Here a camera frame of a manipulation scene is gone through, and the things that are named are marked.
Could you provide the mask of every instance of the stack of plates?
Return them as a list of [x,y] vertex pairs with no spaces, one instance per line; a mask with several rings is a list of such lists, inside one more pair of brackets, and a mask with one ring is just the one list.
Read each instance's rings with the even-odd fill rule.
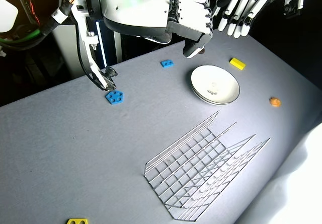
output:
[[240,88],[235,77],[226,70],[203,65],[191,74],[192,90],[204,102],[225,105],[237,99]]

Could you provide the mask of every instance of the blue toy piece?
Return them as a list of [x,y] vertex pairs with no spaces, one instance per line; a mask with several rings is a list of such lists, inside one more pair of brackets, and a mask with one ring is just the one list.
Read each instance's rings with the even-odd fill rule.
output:
[[113,91],[106,95],[106,99],[112,104],[118,104],[123,102],[123,92]]
[[161,65],[163,66],[163,68],[168,68],[168,67],[174,66],[175,64],[173,63],[172,60],[167,59],[167,60],[161,61]]

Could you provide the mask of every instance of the dish rack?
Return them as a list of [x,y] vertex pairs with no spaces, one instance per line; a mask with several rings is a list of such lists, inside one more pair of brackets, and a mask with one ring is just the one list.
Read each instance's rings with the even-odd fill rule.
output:
[[145,165],[144,176],[174,219],[196,221],[270,140],[242,152],[255,135],[230,147],[209,126],[214,113]]

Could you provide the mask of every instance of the green cable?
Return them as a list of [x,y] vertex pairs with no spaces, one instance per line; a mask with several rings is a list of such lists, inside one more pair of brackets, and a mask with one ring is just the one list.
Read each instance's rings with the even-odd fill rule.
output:
[[34,32],[31,32],[30,34],[28,34],[26,37],[24,37],[22,39],[18,39],[18,40],[5,40],[5,39],[1,39],[0,38],[0,41],[3,42],[3,43],[9,43],[9,44],[22,43],[22,42],[25,42],[25,41],[28,41],[30,39],[35,38],[39,34],[41,34],[40,29],[36,29]]

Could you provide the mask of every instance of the hole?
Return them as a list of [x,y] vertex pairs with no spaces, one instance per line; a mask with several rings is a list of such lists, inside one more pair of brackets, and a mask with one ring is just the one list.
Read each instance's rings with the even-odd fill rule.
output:
[[77,5],[76,7],[77,7],[78,11],[83,11],[84,10],[84,7],[82,5]]

